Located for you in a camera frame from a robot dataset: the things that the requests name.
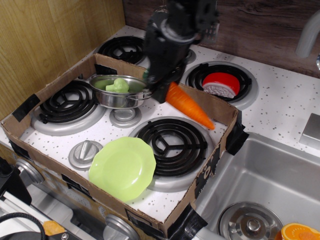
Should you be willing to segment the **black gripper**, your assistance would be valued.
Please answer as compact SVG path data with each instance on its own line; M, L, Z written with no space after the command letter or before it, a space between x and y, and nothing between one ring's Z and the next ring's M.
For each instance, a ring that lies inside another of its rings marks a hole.
M189 18L182 13L155 11L147 22L143 52L149 60L145 77L152 88L152 98L166 102L170 83L162 83L172 71L173 82L179 84L186 66L190 45L197 36Z

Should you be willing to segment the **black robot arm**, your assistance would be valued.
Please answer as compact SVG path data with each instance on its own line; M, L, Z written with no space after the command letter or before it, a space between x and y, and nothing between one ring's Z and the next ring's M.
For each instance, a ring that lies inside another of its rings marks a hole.
M215 0L168 0L152 13L143 53L149 60L145 79L153 99L165 102L169 85L183 76L190 46L205 39L218 15Z

